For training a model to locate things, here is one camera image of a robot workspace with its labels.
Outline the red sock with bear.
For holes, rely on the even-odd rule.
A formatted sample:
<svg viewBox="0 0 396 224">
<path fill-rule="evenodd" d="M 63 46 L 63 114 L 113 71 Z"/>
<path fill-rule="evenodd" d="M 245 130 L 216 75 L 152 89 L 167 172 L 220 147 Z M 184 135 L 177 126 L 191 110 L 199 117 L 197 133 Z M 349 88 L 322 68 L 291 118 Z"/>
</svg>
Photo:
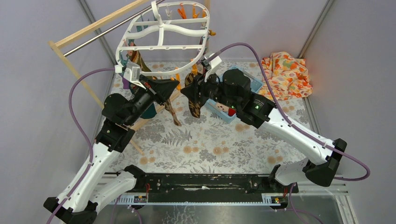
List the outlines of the red sock with bear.
<svg viewBox="0 0 396 224">
<path fill-rule="evenodd" d="M 232 117 L 236 114 L 236 111 L 232 108 L 229 108 L 223 104 L 216 103 L 215 108 L 219 111 L 227 115 L 228 117 Z"/>
</svg>

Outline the white plastic clip hanger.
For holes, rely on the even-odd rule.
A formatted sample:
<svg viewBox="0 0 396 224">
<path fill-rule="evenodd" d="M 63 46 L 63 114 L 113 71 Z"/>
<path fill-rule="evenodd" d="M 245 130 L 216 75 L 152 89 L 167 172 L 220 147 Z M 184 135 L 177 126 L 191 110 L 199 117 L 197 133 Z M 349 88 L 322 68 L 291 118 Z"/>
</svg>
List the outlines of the white plastic clip hanger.
<svg viewBox="0 0 396 224">
<path fill-rule="evenodd" d="M 138 50 L 151 53 L 166 51 L 188 51 L 196 53 L 187 57 L 187 64 L 169 71 L 151 71 L 146 76 L 171 77 L 192 67 L 204 55 L 210 33 L 209 9 L 194 1 L 168 3 L 151 2 L 152 8 L 132 19 L 115 51 L 116 65 L 125 67 L 132 63 L 127 59 L 127 51 Z M 182 19 L 177 9 L 184 7 L 187 19 Z"/>
</svg>

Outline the purple yellow striped sock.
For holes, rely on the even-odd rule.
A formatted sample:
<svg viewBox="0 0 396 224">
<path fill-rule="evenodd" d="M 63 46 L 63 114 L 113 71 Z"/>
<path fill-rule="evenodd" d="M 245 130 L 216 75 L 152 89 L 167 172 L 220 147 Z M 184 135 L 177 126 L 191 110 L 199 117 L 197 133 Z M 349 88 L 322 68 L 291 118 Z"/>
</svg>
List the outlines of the purple yellow striped sock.
<svg viewBox="0 0 396 224">
<path fill-rule="evenodd" d="M 126 80 L 125 78 L 122 78 L 122 84 L 123 84 L 124 90 L 129 90 L 130 82 L 128 80 Z"/>
</svg>

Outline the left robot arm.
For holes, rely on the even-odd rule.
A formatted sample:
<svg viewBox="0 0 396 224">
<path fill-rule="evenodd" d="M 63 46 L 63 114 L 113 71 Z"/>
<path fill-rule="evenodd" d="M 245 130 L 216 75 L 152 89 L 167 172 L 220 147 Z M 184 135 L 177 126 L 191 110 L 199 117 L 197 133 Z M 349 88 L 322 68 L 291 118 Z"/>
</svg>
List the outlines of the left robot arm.
<svg viewBox="0 0 396 224">
<path fill-rule="evenodd" d="M 44 207 L 65 224 L 92 224 L 98 213 L 128 190 L 144 188 L 144 172 L 125 168 L 100 189 L 97 185 L 106 169 L 124 151 L 135 131 L 130 128 L 154 103 L 164 104 L 179 85 L 176 79 L 150 79 L 143 75 L 136 81 L 138 92 L 131 100 L 118 93 L 105 99 L 103 126 L 90 143 L 89 156 L 72 182 L 57 197 L 49 197 Z"/>
</svg>

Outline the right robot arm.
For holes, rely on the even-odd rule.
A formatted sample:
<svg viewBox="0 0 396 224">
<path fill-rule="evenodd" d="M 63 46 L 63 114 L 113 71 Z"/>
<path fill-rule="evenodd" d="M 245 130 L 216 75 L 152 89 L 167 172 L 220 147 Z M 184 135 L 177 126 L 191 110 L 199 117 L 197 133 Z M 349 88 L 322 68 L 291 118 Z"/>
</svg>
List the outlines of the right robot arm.
<svg viewBox="0 0 396 224">
<path fill-rule="evenodd" d="M 331 185 L 342 157 L 339 152 L 345 151 L 347 143 L 316 135 L 292 119 L 287 121 L 274 102 L 251 90 L 251 80 L 241 70 L 227 70 L 221 78 L 215 74 L 197 75 L 181 93 L 193 103 L 204 104 L 211 99 L 234 109 L 243 123 L 264 128 L 305 155 L 301 161 L 276 165 L 268 179 L 270 190 L 280 192 L 300 181 Z"/>
</svg>

